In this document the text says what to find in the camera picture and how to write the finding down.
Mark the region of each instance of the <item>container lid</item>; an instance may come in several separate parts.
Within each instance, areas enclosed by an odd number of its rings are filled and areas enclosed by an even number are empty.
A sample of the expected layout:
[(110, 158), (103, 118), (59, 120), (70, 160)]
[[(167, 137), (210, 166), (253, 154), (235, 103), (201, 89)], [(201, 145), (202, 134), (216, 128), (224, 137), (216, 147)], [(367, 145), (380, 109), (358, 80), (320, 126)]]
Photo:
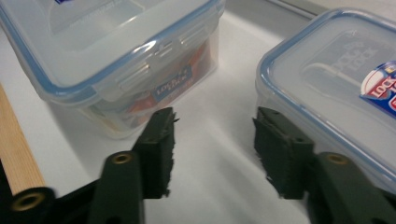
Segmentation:
[(258, 68), (259, 82), (282, 102), (393, 184), (395, 41), (396, 25), (390, 21), (339, 8), (268, 52)]
[(210, 8), (221, 11), (223, 3), (0, 0), (0, 19), (22, 67), (41, 96), (57, 101), (74, 95), (70, 102), (64, 102), (73, 104), (93, 97), (90, 86), (136, 54), (145, 53), (163, 36)]

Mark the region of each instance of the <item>plastic food container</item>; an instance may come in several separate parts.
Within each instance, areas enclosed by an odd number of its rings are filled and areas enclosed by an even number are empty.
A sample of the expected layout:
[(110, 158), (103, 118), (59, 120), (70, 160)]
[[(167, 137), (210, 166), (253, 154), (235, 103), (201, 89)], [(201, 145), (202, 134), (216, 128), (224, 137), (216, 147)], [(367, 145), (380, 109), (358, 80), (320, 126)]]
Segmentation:
[(396, 193), (396, 24), (328, 11), (264, 55), (256, 88), (258, 105), (291, 119), (317, 152), (348, 156)]
[(210, 73), (225, 0), (0, 0), (0, 21), (39, 96), (112, 137)]

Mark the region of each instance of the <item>white surface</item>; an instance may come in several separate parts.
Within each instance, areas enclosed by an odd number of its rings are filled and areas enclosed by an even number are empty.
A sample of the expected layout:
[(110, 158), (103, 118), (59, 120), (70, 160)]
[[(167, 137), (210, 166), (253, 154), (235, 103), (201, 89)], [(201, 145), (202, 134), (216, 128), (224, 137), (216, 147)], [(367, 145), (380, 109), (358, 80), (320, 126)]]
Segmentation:
[(393, 0), (303, 0), (313, 4), (326, 7), (356, 7), (375, 13), (389, 20), (396, 21), (394, 13), (396, 2)]
[[(253, 148), (256, 68), (307, 20), (262, 0), (228, 0), (219, 68), (174, 105), (175, 167), (169, 198), (146, 200), (147, 223), (306, 224), (299, 202), (280, 200)], [(48, 105), (0, 33), (0, 82), (49, 187), (62, 196), (93, 181), (105, 157), (134, 139), (106, 138), (78, 112)]]

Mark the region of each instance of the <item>plastic latch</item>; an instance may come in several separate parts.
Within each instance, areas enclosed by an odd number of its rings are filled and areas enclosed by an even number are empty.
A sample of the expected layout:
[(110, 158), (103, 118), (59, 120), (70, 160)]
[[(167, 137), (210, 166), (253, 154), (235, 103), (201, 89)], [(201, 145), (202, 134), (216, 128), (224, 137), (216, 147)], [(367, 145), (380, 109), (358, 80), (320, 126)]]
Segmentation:
[(145, 83), (150, 81), (151, 72), (148, 64), (124, 66), (119, 71), (93, 85), (98, 95), (106, 101), (115, 102), (121, 96), (134, 94), (146, 88)]
[(169, 42), (166, 45), (160, 46), (160, 49), (157, 52), (155, 52), (154, 55), (159, 58), (163, 58), (167, 56), (169, 53), (171, 53), (172, 49), (173, 49), (172, 42)]
[(143, 64), (132, 72), (127, 78), (119, 81), (122, 91), (130, 91), (133, 87), (140, 87), (149, 78), (149, 65)]
[(202, 24), (193, 27), (184, 35), (179, 38), (179, 41), (183, 48), (190, 49), (194, 46), (199, 45), (201, 42), (209, 37), (210, 33), (206, 30)]

